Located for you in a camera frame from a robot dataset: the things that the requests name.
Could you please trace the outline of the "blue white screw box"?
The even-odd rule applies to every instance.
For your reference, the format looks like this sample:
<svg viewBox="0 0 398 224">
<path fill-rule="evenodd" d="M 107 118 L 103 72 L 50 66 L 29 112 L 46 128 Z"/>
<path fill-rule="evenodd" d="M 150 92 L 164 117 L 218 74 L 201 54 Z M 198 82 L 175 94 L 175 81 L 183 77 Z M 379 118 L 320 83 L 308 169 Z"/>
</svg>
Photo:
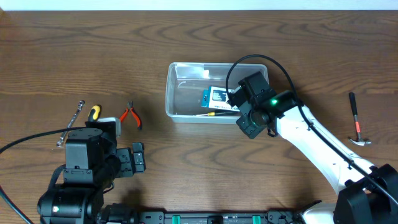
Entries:
<svg viewBox="0 0 398 224">
<path fill-rule="evenodd" d="M 201 107 L 216 110 L 239 111 L 237 106 L 232 107 L 228 103 L 228 96 L 225 88 L 210 86 L 203 90 Z"/>
</svg>

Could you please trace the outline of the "small black yellow screwdriver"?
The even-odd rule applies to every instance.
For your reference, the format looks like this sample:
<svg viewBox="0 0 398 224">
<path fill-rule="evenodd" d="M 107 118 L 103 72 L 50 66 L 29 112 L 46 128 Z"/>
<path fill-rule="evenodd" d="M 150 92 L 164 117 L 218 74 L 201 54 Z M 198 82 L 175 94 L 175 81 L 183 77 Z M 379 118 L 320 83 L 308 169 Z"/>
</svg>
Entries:
<svg viewBox="0 0 398 224">
<path fill-rule="evenodd" d="M 238 113 L 238 111 L 216 110 L 205 114 L 196 114 L 196 116 L 234 116 Z"/>
</svg>

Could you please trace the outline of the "red handled pliers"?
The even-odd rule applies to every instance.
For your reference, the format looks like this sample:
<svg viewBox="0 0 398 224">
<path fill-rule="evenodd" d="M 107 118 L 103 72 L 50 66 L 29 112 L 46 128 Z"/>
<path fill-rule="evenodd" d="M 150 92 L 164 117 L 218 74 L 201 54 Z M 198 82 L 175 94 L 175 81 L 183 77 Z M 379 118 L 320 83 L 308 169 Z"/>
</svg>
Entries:
<svg viewBox="0 0 398 224">
<path fill-rule="evenodd" d="M 131 114 L 134 117 L 134 119 L 136 120 L 137 129 L 141 130 L 142 129 L 142 121 L 141 121 L 141 118 L 139 117 L 139 115 L 136 113 L 132 101 L 127 102 L 126 109 L 125 109 L 124 113 L 119 117 L 119 120 L 121 123 L 126 119 L 128 114 Z"/>
</svg>

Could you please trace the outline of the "stubby yellow black screwdriver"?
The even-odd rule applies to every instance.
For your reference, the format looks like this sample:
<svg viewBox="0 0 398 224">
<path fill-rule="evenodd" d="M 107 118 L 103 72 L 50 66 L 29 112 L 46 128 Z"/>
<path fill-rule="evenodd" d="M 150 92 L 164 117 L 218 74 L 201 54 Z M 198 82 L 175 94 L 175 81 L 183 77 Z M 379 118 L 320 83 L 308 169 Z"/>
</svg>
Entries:
<svg viewBox="0 0 398 224">
<path fill-rule="evenodd" d="M 89 122 L 95 122 L 98 120 L 99 116 L 101 113 L 101 106 L 100 105 L 94 105 L 88 114 L 88 121 Z"/>
</svg>

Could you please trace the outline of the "silver ratchet wrench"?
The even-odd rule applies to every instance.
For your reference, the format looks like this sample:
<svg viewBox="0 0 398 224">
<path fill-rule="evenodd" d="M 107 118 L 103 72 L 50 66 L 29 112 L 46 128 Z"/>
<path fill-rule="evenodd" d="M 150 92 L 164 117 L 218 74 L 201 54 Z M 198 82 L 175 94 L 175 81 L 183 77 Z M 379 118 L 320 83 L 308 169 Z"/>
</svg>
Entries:
<svg viewBox="0 0 398 224">
<path fill-rule="evenodd" d="M 77 117 L 80 114 L 81 110 L 83 109 L 84 105 L 85 105 L 85 101 L 84 100 L 80 100 L 79 103 L 78 103 L 78 107 L 77 107 L 75 113 L 73 114 L 70 122 L 67 125 L 67 128 L 71 128 L 73 126 L 75 120 L 77 119 Z M 63 143 L 65 141 L 67 133 L 68 133 L 67 131 L 64 131 L 60 135 L 60 138 L 59 138 L 59 140 L 57 141 L 57 144 L 56 144 L 57 147 L 62 147 L 63 146 Z"/>
</svg>

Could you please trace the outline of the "clear plastic container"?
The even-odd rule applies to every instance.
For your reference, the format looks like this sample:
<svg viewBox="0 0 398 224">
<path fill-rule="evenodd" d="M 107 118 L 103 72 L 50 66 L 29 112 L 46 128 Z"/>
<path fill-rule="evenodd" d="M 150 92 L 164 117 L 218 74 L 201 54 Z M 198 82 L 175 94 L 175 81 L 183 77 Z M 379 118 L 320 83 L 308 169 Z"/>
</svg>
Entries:
<svg viewBox="0 0 398 224">
<path fill-rule="evenodd" d="M 165 112 L 175 123 L 234 124 L 234 116 L 196 116 L 216 109 L 201 107 L 203 90 L 225 88 L 230 63 L 173 62 L 169 65 Z"/>
</svg>

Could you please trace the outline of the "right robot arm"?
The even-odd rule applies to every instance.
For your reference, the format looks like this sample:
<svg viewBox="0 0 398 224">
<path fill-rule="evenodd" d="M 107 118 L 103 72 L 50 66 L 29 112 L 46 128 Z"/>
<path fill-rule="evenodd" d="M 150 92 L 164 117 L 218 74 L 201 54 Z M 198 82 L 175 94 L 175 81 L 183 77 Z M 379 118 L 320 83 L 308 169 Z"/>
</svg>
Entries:
<svg viewBox="0 0 398 224">
<path fill-rule="evenodd" d="M 228 91 L 239 108 L 237 125 L 249 138 L 267 130 L 298 148 L 324 175 L 336 203 L 315 202 L 297 213 L 295 223 L 397 223 L 397 171 L 377 167 L 346 147 L 323 127 L 294 91 L 276 93 L 257 72 Z"/>
</svg>

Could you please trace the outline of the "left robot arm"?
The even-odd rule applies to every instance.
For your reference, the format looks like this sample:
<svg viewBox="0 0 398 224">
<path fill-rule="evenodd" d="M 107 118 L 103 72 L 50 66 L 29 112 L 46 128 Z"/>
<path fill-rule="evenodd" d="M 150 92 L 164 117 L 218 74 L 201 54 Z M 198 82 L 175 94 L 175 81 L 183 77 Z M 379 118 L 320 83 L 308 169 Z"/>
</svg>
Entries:
<svg viewBox="0 0 398 224">
<path fill-rule="evenodd" d="M 104 205 L 116 178 L 146 169 L 143 143 L 118 148 L 120 134 L 117 118 L 87 121 L 69 133 L 66 163 L 54 171 L 37 204 L 41 223 L 138 223 L 138 214 L 128 206 Z"/>
</svg>

